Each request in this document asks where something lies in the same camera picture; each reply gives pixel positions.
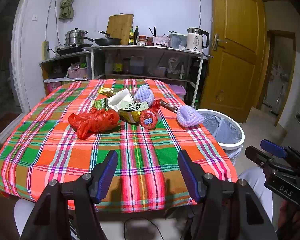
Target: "white trash can rim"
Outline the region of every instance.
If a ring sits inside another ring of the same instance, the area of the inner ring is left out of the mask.
[[[209,109],[197,109],[197,111],[200,113],[200,114],[214,114],[216,116],[219,116],[219,117],[222,117],[228,121],[230,121],[235,127],[236,129],[240,132],[241,134],[241,140],[237,143],[234,143],[234,144],[225,144],[225,143],[219,143],[218,144],[220,145],[220,147],[224,150],[234,150],[234,149],[237,149],[239,147],[241,147],[243,145],[243,142],[244,142],[244,132],[241,128],[241,126],[235,121],[233,120],[232,118],[230,118],[229,116],[223,114],[223,113],[220,113],[220,112],[217,112],[217,111],[213,111],[213,110],[209,110]]]

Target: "trash can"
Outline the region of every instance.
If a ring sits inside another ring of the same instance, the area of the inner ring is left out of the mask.
[[[232,164],[243,147],[244,132],[240,125],[229,116],[208,109],[197,109],[204,117],[203,125],[225,151]]]

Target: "screw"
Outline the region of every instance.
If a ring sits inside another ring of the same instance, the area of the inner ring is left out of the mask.
[[[237,180],[237,183],[241,186],[245,186],[247,185],[247,181],[245,179],[238,179]]]
[[[211,174],[211,173],[206,173],[206,174],[204,175],[204,177],[205,177],[206,179],[212,179],[212,178],[213,178],[213,174]]]
[[[57,182],[58,182],[58,181],[57,181],[56,179],[52,179],[52,180],[49,181],[49,185],[50,185],[50,186],[54,186],[54,185],[57,184]]]
[[[85,173],[82,175],[82,178],[85,179],[85,180],[88,180],[91,178],[91,174],[90,173]]]

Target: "red plastic lid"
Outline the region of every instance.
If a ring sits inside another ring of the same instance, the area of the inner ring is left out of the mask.
[[[146,129],[153,129],[158,122],[157,115],[151,109],[146,109],[141,112],[140,124]]]

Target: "cutting board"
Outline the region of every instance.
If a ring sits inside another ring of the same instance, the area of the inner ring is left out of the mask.
[[[121,45],[128,45],[132,23],[133,14],[111,15],[106,33],[110,33],[111,38],[120,38]]]

